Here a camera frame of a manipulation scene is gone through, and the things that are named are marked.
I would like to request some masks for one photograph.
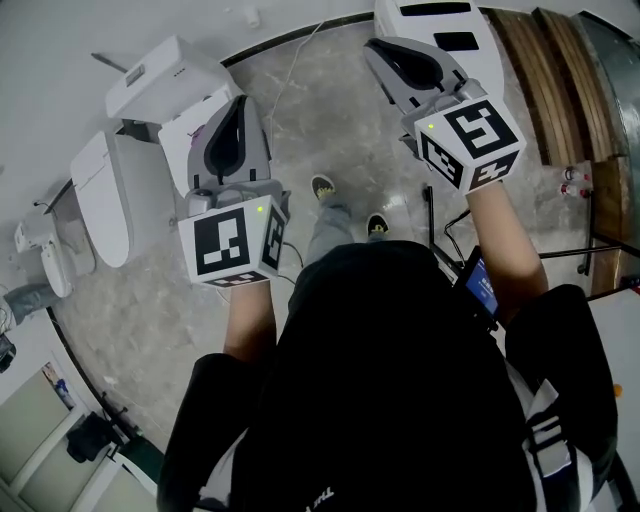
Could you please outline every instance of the sneaker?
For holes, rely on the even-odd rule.
[[[318,201],[328,194],[336,193],[336,186],[333,184],[333,181],[324,174],[316,174],[311,178],[311,188],[313,189],[313,194],[318,198]]]
[[[381,233],[383,235],[389,233],[389,224],[379,213],[370,215],[367,221],[367,235],[371,236],[373,233]]]

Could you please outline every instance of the toilet tank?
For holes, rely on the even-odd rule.
[[[107,115],[164,124],[220,88],[238,89],[227,69],[172,36],[107,93]]]

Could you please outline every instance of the marble floor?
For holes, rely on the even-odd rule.
[[[292,191],[292,218],[285,238],[306,254],[316,220],[309,182],[315,172],[332,176],[353,210],[353,232],[364,240],[364,222],[375,210],[389,218],[393,238],[427,239],[423,183],[435,190],[436,237],[466,208],[443,179],[430,175],[398,142],[400,116],[389,105],[362,57],[373,36],[370,22],[317,33],[303,48],[273,121],[273,176]],[[269,126],[278,91],[300,41],[251,57],[231,68],[238,85],[253,96]],[[560,169],[540,163],[533,127],[517,79],[502,48],[505,100],[528,140],[525,157],[506,186],[539,251],[581,247],[586,240],[586,202],[559,194]],[[179,213],[184,205],[178,201]],[[57,207],[61,219],[79,215],[73,191]],[[469,219],[454,228],[465,254],[476,243]],[[300,266],[284,248],[281,274],[296,279]],[[578,275],[580,258],[545,262],[552,285],[588,286]],[[293,286],[273,284],[278,328],[287,316]],[[96,387],[129,408],[129,416],[160,449],[168,436],[193,363],[223,346],[228,305],[214,289],[192,286],[186,277],[178,234],[115,270],[98,261],[74,294],[55,306],[69,343]]]

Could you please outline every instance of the person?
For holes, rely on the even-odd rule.
[[[534,511],[544,481],[547,510],[584,510],[615,454],[611,375],[584,293],[548,289],[502,183],[467,200],[508,364],[428,248],[387,240],[380,214],[354,243],[333,181],[312,188],[320,213],[280,340],[269,282],[233,288],[224,351],[196,363],[181,405],[159,509]],[[553,385],[554,446],[586,454],[593,481],[564,459],[531,462],[515,374],[534,394]]]

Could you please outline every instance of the jeans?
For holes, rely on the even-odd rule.
[[[339,245],[354,243],[353,235],[349,229],[350,224],[349,207],[336,194],[323,197],[320,200],[320,214],[307,249],[305,267],[320,260]],[[372,233],[368,242],[381,242],[386,237],[384,233]]]

